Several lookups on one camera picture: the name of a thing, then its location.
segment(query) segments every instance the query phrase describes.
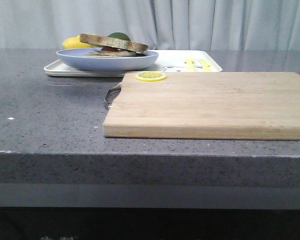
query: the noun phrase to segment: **toasted bread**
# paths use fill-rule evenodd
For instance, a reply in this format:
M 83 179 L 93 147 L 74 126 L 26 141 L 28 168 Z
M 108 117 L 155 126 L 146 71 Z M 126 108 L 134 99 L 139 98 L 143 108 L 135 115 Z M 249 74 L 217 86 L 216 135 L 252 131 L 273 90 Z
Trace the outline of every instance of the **toasted bread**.
M 99 36 L 94 34 L 80 34 L 80 42 L 91 44 L 91 45 L 99 45 L 99 46 L 107 46 L 116 49 L 123 49 L 137 53 L 144 53 L 148 50 L 149 46 L 146 44 L 142 44 L 135 41 L 127 41 L 119 38 L 108 37 L 108 36 Z

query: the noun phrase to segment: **yellow utensil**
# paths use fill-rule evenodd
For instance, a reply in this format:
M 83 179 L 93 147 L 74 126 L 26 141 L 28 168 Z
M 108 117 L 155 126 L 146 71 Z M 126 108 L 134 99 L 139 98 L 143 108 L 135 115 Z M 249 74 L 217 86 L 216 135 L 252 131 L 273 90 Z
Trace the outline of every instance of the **yellow utensil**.
M 202 66 L 202 72 L 212 72 L 211 68 L 210 68 L 210 66 L 211 66 L 210 62 L 208 62 L 207 60 L 204 60 L 204 59 L 199 59 L 199 62 Z
M 185 71 L 186 72 L 195 72 L 196 71 L 196 67 L 194 65 L 195 59 L 192 56 L 186 56 L 184 58 L 184 62 L 185 62 Z

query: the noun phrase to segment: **gray countertop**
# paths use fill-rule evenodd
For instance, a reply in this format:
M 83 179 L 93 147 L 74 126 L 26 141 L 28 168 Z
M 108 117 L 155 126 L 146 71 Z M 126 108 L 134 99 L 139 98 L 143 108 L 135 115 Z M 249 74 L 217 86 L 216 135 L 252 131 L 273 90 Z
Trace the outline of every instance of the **gray countertop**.
M 0 49 L 0 189 L 300 188 L 300 141 L 105 138 L 103 99 L 121 79 L 49 76 L 55 52 Z M 300 51 L 208 54 L 224 72 L 300 73 Z

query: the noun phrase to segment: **lemon slice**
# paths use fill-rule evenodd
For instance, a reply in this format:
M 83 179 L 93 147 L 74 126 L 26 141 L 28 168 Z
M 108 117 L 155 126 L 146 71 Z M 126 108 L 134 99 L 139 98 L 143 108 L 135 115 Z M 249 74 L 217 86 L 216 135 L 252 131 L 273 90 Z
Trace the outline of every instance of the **lemon slice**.
M 159 71 L 144 71 L 135 75 L 135 78 L 140 81 L 155 82 L 165 79 L 167 75 Z

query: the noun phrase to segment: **white tray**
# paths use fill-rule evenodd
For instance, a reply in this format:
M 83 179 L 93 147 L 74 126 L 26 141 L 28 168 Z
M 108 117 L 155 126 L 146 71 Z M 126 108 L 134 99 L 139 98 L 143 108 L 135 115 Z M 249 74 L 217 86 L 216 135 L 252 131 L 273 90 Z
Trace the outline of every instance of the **white tray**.
M 156 62 L 143 71 L 160 71 L 160 72 L 185 72 L 186 64 L 184 59 L 186 56 L 194 58 L 194 66 L 197 72 L 202 72 L 199 59 L 207 60 L 211 66 L 212 72 L 221 72 L 222 68 L 205 52 L 199 50 L 154 50 L 159 53 Z M 44 72 L 54 77 L 119 77 L 124 76 L 124 72 L 115 71 L 84 71 L 70 67 L 61 60 L 44 67 Z

